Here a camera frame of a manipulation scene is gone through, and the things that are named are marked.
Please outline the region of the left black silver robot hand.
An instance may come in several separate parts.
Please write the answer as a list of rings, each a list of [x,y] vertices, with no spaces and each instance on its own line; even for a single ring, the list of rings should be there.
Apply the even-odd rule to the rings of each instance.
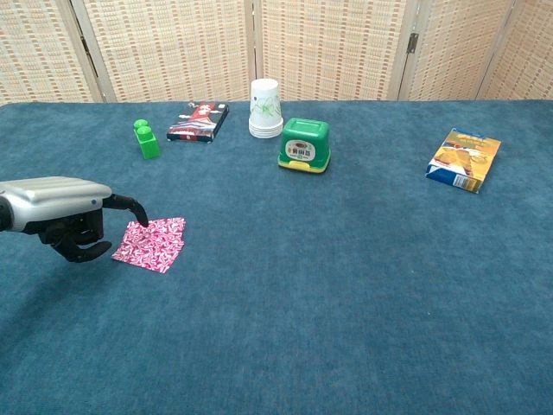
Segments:
[[[111,247],[102,240],[105,208],[129,210],[149,225],[138,201],[98,182],[45,176],[1,183],[1,230],[36,234],[69,262],[92,261]]]

